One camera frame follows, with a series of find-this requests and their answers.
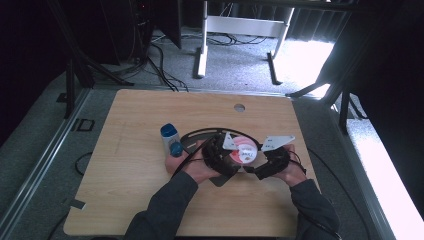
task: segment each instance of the white stand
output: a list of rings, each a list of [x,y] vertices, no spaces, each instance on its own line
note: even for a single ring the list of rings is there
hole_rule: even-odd
[[[203,2],[203,24],[202,24],[202,47],[200,49],[198,77],[206,76],[206,60],[208,56],[207,34],[208,32],[219,32],[239,35],[261,36],[278,38],[277,46],[273,52],[268,53],[270,68],[273,78],[275,77],[273,60],[278,55],[281,45],[289,29],[290,20],[293,16],[294,8],[290,8],[290,13],[284,21],[269,21],[233,17],[208,16],[208,2]]]

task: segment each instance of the cable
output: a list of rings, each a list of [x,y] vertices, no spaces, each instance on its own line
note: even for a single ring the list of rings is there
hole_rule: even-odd
[[[328,171],[331,173],[331,175],[333,175],[333,177],[336,179],[336,181],[339,183],[340,187],[343,189],[343,191],[346,193],[346,196],[349,198],[349,201],[352,203],[353,208],[355,209],[355,211],[358,213],[359,218],[361,219],[362,224],[365,227],[365,231],[367,234],[367,238],[371,239],[371,234],[370,234],[370,230],[368,229],[367,224],[365,223],[365,219],[362,216],[362,214],[359,211],[358,206],[356,206],[355,202],[353,201],[352,197],[349,195],[347,189],[345,188],[345,186],[342,184],[342,182],[340,181],[340,179],[337,177],[337,175],[333,172],[333,170],[331,170],[331,168],[327,165],[327,163],[316,153],[314,152],[312,149],[307,148],[309,152],[311,152],[322,164],[324,164],[324,166],[328,169]]]
[[[227,6],[225,6],[224,10],[222,10],[221,14],[219,14],[219,16],[222,17],[224,15],[225,10],[227,10],[227,8],[230,7],[230,6],[231,6],[231,8],[228,11],[228,15],[227,15],[227,17],[228,17],[230,15],[230,13],[231,13],[231,9],[233,8],[233,4],[232,3],[228,3]]]
[[[127,58],[127,61],[128,60],[130,60],[130,58],[132,57],[132,55],[133,55],[133,53],[134,53],[134,49],[135,49],[135,35],[136,35],[136,31],[137,31],[137,29],[136,29],[136,20],[135,20],[135,17],[134,17],[134,13],[133,13],[133,6],[132,6],[132,4],[131,4],[131,0],[128,0],[128,3],[129,3],[129,6],[130,6],[130,14],[131,14],[131,16],[132,16],[132,19],[133,19],[133,44],[132,44],[132,48],[131,48],[131,52],[130,52],[130,54],[128,55],[128,58]]]
[[[155,71],[157,72],[157,75],[168,85],[169,88],[171,88],[172,91],[179,92],[179,89],[177,88],[177,86],[175,86],[173,83],[170,82],[170,81],[176,81],[176,82],[180,83],[180,86],[183,86],[186,89],[186,91],[188,92],[188,87],[187,87],[187,85],[183,81],[177,79],[176,77],[174,77],[171,74],[167,73],[163,69],[163,60],[164,60],[163,50],[159,46],[157,46],[155,44],[151,44],[151,46],[157,48],[159,50],[159,54],[160,54],[160,65],[159,65],[159,67],[157,67],[154,64],[153,60],[151,60],[149,58],[149,61],[152,64],[152,66],[155,69]]]
[[[195,162],[195,161],[201,161],[201,160],[205,160],[205,159],[204,158],[191,159],[187,163],[191,163],[191,162]]]
[[[114,75],[117,75],[117,76],[122,77],[125,74],[129,74],[129,73],[134,73],[135,72],[134,75],[130,76],[130,77],[133,77],[133,76],[137,75],[144,66],[145,66],[145,62],[144,63],[143,62],[138,62],[138,63],[135,63],[131,67],[128,67],[128,68],[125,68],[125,69],[122,69],[122,70],[111,71],[111,73],[113,73]],[[90,69],[93,71],[93,73],[100,73],[99,71],[97,71],[96,69],[94,69],[92,67],[90,67]],[[100,75],[100,74],[99,74],[99,76],[96,76],[96,78],[98,78],[100,80],[108,79],[107,77],[104,77],[103,75]]]
[[[318,228],[324,230],[325,232],[327,232],[328,234],[330,234],[331,236],[333,236],[335,239],[337,240],[342,240],[342,237],[333,229],[330,229],[329,227],[322,225],[321,223],[319,223],[317,220],[311,218],[310,216],[306,215],[305,213],[303,213],[302,211],[300,211],[299,209],[297,209],[297,211],[306,219],[308,220],[310,223],[314,224],[315,226],[317,226]]]
[[[93,154],[93,152],[88,152],[83,154],[82,156],[80,156],[76,161],[75,161],[75,170],[77,171],[77,173],[81,176],[84,176],[84,173],[78,168],[78,164],[81,161],[81,159],[90,156],[91,154]]]
[[[234,46],[234,45],[244,45],[244,44],[260,44],[262,42],[264,42],[267,37],[264,37],[262,40],[258,41],[258,42],[254,42],[256,40],[258,40],[261,37],[254,37],[252,40],[249,41],[240,41],[237,39],[237,37],[235,37],[234,35],[230,35],[230,34],[225,34],[225,33],[209,33],[208,36],[215,36],[215,37],[226,37],[229,39],[228,42],[223,42],[211,37],[207,38],[208,43],[213,44],[213,45],[218,45],[218,46]],[[198,33],[198,34],[185,34],[185,35],[181,35],[181,39],[200,39],[202,38],[202,34]],[[162,35],[162,36],[157,36],[156,39],[152,40],[151,43],[155,43],[155,44],[165,44],[165,43],[156,43],[158,40],[160,39],[168,39],[168,37],[166,35]]]
[[[289,152],[289,153],[293,153],[293,154],[296,156],[297,160],[299,160],[300,165],[302,165],[302,161],[300,161],[300,157],[299,157],[299,155],[297,155],[297,153],[295,153],[295,152],[293,152],[293,151],[287,151],[287,152]]]
[[[180,165],[177,167],[177,169],[175,170],[174,174],[172,174],[172,177],[175,177],[175,175],[177,175],[177,173],[179,173],[181,171],[181,169],[183,169],[183,167],[190,162],[191,158],[200,150],[202,149],[206,144],[208,144],[211,140],[213,139],[213,137],[210,137],[208,139],[206,139],[204,142],[202,142],[202,144],[200,144],[199,147],[197,147],[192,153],[190,153],[181,163]]]
[[[231,14],[231,10],[233,9],[233,4],[231,3],[231,5],[230,5],[230,10],[228,10],[228,14],[227,14],[227,17],[229,17],[230,16],[230,14]]]
[[[52,231],[50,232],[49,237],[47,238],[47,240],[50,240],[50,239],[52,239],[52,238],[53,238],[53,235],[54,235],[54,233],[56,232],[57,228],[59,227],[59,225],[60,225],[63,221],[65,221],[66,217],[68,217],[68,214],[69,214],[69,213],[66,213],[66,214],[65,214],[65,216],[63,216],[63,217],[59,220],[59,222],[57,222],[57,223],[56,223],[56,225],[54,226],[54,228],[53,228],[53,229],[52,229]]]

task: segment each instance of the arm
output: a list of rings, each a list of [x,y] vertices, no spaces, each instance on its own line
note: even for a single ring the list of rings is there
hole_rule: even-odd
[[[124,239],[174,239],[197,189],[197,183],[187,173],[175,175],[153,195],[147,210],[134,216]]]
[[[285,148],[294,152],[294,145],[287,145]],[[312,219],[331,232],[337,232],[340,227],[333,206],[321,195],[315,182],[306,178],[297,164],[290,162],[286,169],[274,177],[280,178],[290,187],[293,204],[299,211],[296,239],[337,239],[311,222]]]
[[[299,211],[296,239],[338,239],[317,227],[307,218],[325,226],[331,232],[338,232],[339,218],[331,203],[319,192],[312,179],[290,187],[293,204]]]
[[[181,162],[188,156],[170,155],[165,160],[168,173],[173,174]],[[202,159],[201,151],[192,159]],[[177,173],[150,199],[146,211],[136,214],[131,221],[124,239],[174,239],[188,203],[198,189],[198,185],[219,174],[208,168],[204,161],[190,162]]]

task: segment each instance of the blue bottle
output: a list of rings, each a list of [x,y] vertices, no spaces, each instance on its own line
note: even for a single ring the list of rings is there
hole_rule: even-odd
[[[171,123],[163,125],[160,129],[162,136],[165,156],[171,154],[173,157],[179,157],[183,153],[183,146],[180,143],[180,136],[177,129]]]

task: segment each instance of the hole in table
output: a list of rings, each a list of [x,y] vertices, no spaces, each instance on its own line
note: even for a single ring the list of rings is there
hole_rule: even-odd
[[[236,105],[234,105],[234,109],[237,112],[244,112],[244,110],[246,110],[246,107],[243,104],[237,103]]]

